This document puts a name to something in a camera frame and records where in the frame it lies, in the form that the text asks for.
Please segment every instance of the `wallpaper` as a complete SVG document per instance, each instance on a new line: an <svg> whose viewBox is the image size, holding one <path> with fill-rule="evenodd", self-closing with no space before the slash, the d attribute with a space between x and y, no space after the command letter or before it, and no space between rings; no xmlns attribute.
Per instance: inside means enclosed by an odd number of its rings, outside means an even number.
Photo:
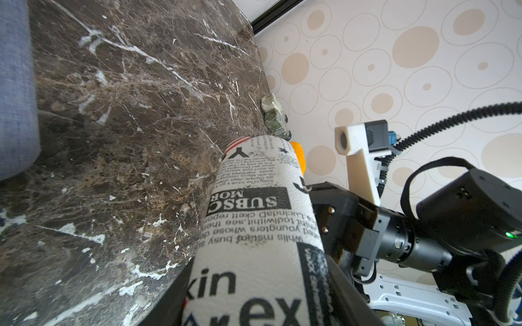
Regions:
<svg viewBox="0 0 522 326"><path fill-rule="evenodd" d="M348 187L346 161L334 148L336 126L386 119L404 138L470 108L522 101L522 0L304 1L256 39L292 140L303 146L307 184ZM522 117L458 126L406 150L390 166L382 206L401 211L408 176L444 156L522 188ZM420 174L411 185L412 205L464 171ZM378 269L433 282L388 262Z"/></svg>

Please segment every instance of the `red stripe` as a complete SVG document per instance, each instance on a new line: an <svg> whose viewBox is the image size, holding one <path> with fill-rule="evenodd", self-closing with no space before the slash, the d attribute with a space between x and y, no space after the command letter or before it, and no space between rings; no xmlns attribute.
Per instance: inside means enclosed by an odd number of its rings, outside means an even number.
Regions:
<svg viewBox="0 0 522 326"><path fill-rule="evenodd" d="M227 155L227 153L228 153L231 149L233 149L234 147L236 147L237 145L239 145L239 144L241 144L241 143L244 143L244 142L246 142L247 140L250 140L250 139L252 139L252 138L253 138L253 137L248 137L247 139L242 140L242 141L236 143L234 146L232 146L231 148L227 149L227 151L225 152L225 155Z"/></svg>
<svg viewBox="0 0 522 326"><path fill-rule="evenodd" d="M228 146L227 146L227 149L225 150L225 152L229 151L231 148L233 148L235 146L236 143L238 143L239 141L241 140L244 140L245 138L247 138L248 136L245 136L245 137L240 137L240 138L237 138L235 141L231 142Z"/></svg>

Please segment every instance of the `marble countertop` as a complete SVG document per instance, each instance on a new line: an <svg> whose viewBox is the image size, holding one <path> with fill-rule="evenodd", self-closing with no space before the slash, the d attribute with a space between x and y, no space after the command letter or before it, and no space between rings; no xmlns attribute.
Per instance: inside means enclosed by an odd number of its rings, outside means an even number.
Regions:
<svg viewBox="0 0 522 326"><path fill-rule="evenodd" d="M222 150L266 134L231 0L29 0L42 152L0 182L0 324L132 325L196 250Z"/></svg>

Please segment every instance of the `cable sleeve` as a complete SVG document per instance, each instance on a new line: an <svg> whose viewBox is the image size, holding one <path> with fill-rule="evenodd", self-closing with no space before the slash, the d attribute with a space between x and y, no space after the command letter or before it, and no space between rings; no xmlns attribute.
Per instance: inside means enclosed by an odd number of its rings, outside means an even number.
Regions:
<svg viewBox="0 0 522 326"><path fill-rule="evenodd" d="M397 144L394 145L394 148L399 151L404 151L405 149L411 147L412 145L422 141L423 139L432 136L438 132L443 130L470 122L474 120L479 120L492 116L499 115L508 115L508 114L522 114L522 102L509 102L509 103L500 103L489 106L483 106L479 108L474 108L473 110L465 111L459 114L456 114L452 117L441 120L433 125L427 126L417 132L414 132L410 136L401 140ZM388 155L384 158L376 158L376 160L382 162L382 166L388 167L393 159L396 157L395 154ZM386 180L388 175L388 171L381 170L379 179ZM383 195L384 191L384 183L380 183L377 186L377 192L379 193L379 197Z"/></svg>
<svg viewBox="0 0 522 326"><path fill-rule="evenodd" d="M493 297L493 311L501 322L509 322L509 304L520 279L522 279L522 250L509 261L498 278Z"/></svg>

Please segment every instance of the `blue connector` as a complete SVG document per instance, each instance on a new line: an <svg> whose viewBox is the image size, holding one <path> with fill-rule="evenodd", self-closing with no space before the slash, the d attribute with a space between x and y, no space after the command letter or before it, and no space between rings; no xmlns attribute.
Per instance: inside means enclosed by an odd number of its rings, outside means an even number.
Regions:
<svg viewBox="0 0 522 326"><path fill-rule="evenodd" d="M388 139L390 141L390 145L395 145L397 143L397 134L395 131L388 131Z"/></svg>

